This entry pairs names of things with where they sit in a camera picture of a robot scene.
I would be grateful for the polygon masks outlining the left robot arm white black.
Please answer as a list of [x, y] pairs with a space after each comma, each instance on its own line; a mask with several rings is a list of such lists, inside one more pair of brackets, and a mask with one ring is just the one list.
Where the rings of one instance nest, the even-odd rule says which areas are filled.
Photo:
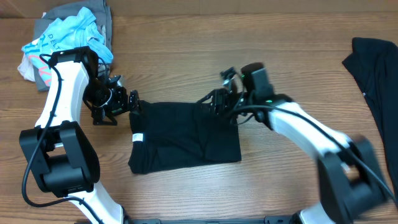
[[132, 223], [100, 182], [97, 153], [80, 127], [82, 105], [93, 124], [117, 125], [116, 116], [140, 108], [137, 91], [127, 92], [121, 77], [102, 75], [103, 60], [88, 46], [41, 54], [52, 82], [34, 128], [19, 144], [27, 159], [22, 197], [37, 208], [74, 204], [91, 223]]

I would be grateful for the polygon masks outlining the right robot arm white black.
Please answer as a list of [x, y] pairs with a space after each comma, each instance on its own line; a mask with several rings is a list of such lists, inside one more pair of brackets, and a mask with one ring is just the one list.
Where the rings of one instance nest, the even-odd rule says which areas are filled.
[[372, 144], [351, 139], [308, 115], [285, 94], [276, 94], [262, 63], [231, 67], [220, 73], [223, 87], [198, 100], [210, 113], [228, 120], [255, 118], [306, 153], [317, 165], [320, 201], [293, 215], [266, 223], [353, 223], [361, 215], [394, 200]]

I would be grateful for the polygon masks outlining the black t-shirt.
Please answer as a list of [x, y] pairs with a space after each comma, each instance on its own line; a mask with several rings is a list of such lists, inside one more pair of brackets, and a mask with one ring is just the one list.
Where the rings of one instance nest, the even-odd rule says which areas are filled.
[[141, 102], [130, 112], [134, 174], [239, 162], [238, 127], [198, 103]]

